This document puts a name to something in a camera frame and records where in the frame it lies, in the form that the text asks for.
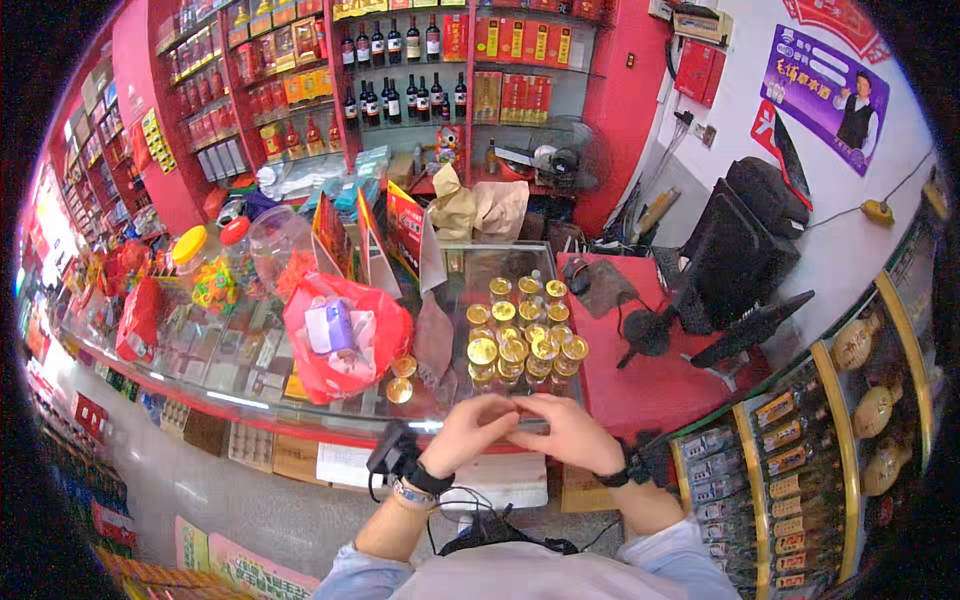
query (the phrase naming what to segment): wall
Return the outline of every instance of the wall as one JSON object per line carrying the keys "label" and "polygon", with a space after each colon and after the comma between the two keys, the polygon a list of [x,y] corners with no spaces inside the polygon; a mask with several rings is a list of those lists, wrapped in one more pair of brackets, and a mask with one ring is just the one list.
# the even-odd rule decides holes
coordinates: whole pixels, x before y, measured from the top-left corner
{"label": "wall", "polygon": [[[782,2],[775,0],[721,0],[718,8],[734,18],[731,47],[727,51],[723,78],[713,108],[706,108],[673,92],[661,97],[660,110],[667,111],[658,134],[643,161],[659,159],[674,131],[673,110],[690,110],[698,122],[713,125],[718,133],[708,149],[688,135],[675,154],[683,169],[664,170],[648,200],[675,182],[684,182],[684,170],[706,189],[712,189],[731,162],[758,156],[777,164],[750,137],[760,104],[760,84],[778,24],[816,37],[843,54],[853,49],[835,35],[816,27],[798,27]],[[810,224],[826,220],[868,199],[881,200],[920,163],[933,141],[920,106],[895,59],[866,64],[890,85],[888,116],[881,127],[873,162],[861,178],[827,144],[790,115],[780,112],[797,148],[814,205]],[[934,157],[891,196],[896,223],[892,228],[872,224],[858,211],[841,216],[806,232],[796,242],[801,261],[783,283],[784,297],[813,289],[816,297],[798,311],[792,323],[783,326],[766,345],[773,366],[779,367],[814,342],[866,290],[895,249],[920,203],[920,189]],[[693,230],[706,204],[699,193],[684,194],[664,218],[655,243],[678,246]]]}

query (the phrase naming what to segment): gift bag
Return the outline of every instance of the gift bag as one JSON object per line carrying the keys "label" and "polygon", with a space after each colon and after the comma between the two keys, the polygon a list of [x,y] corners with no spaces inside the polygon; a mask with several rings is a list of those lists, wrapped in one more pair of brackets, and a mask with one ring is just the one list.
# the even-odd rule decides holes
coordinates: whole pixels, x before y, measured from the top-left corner
{"label": "gift bag", "polygon": [[[337,352],[318,354],[310,344],[305,312],[316,306],[315,300],[337,298],[345,300],[356,311],[373,313],[376,331],[372,336],[372,368],[367,377],[337,371],[331,367],[331,359],[337,359],[333,356]],[[283,309],[283,322],[297,361],[300,382],[314,404],[355,396],[379,381],[395,358],[409,353],[414,330],[410,313],[383,290],[316,271],[300,279]]]}

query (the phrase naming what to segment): red jar lid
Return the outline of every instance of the red jar lid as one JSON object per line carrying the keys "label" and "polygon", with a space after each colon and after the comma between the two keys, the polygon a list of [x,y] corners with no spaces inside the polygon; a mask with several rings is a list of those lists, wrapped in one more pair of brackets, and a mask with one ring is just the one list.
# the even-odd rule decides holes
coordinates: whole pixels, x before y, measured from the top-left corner
{"label": "red jar lid", "polygon": [[250,229],[250,219],[237,217],[227,223],[224,230],[220,232],[220,241],[224,246],[232,246],[246,237],[248,229]]}

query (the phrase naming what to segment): shirt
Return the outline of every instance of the shirt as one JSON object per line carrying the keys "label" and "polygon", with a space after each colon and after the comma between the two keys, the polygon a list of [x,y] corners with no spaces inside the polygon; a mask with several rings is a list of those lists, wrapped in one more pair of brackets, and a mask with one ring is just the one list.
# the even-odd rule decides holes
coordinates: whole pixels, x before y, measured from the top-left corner
{"label": "shirt", "polygon": [[624,544],[616,560],[590,553],[563,556],[509,541],[460,550],[415,570],[348,544],[313,594],[313,600],[449,597],[732,600],[739,595],[710,559],[692,516]]}

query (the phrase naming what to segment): human hand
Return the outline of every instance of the human hand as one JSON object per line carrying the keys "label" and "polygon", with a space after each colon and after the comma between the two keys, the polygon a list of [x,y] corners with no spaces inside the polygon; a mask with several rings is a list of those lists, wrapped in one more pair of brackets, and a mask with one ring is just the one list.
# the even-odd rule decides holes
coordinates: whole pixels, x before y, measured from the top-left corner
{"label": "human hand", "polygon": [[570,398],[533,394],[514,396],[513,401],[517,407],[545,418],[550,433],[542,436],[515,431],[507,436],[510,442],[601,476],[613,475],[627,466],[620,442]]}
{"label": "human hand", "polygon": [[504,396],[484,394],[453,407],[444,426],[420,455],[426,472],[445,479],[514,430],[520,415]]}

